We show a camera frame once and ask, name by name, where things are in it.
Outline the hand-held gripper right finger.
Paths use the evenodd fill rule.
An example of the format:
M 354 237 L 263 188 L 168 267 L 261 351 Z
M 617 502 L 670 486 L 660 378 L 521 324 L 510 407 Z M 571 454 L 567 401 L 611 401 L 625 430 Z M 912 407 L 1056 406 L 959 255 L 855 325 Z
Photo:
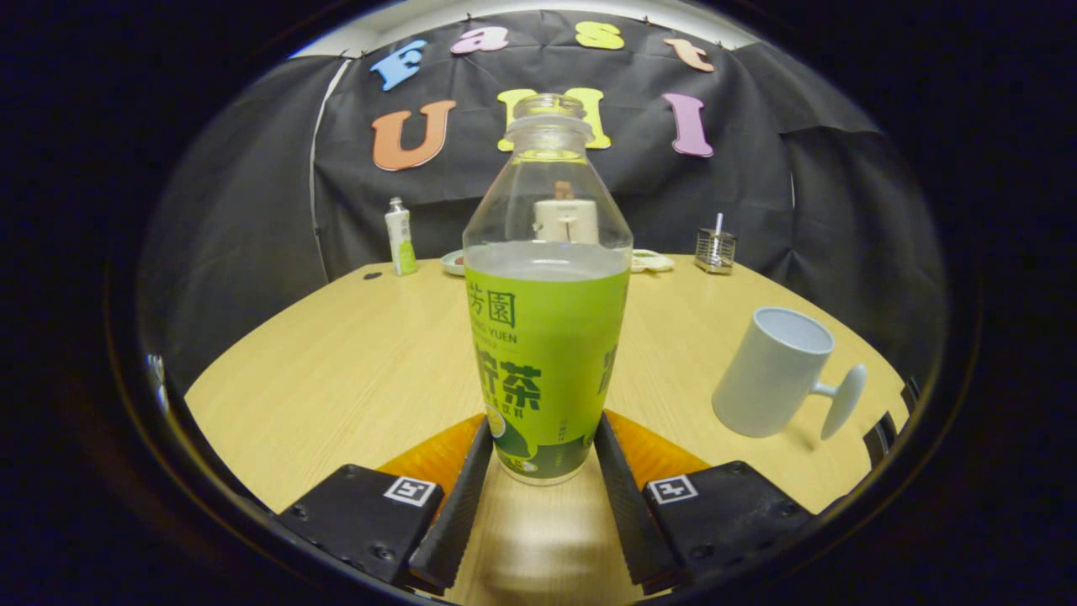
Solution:
M 813 518 L 745 461 L 709 464 L 611 410 L 595 450 L 631 582 L 646 594 L 727 582 Z

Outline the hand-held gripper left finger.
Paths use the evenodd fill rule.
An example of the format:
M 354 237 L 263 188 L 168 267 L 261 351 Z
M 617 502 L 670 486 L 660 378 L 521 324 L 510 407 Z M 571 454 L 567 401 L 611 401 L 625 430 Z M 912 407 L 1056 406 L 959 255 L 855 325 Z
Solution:
M 468 417 L 380 468 L 342 465 L 277 519 L 374 579 L 443 594 L 468 549 L 492 448 L 487 417 Z

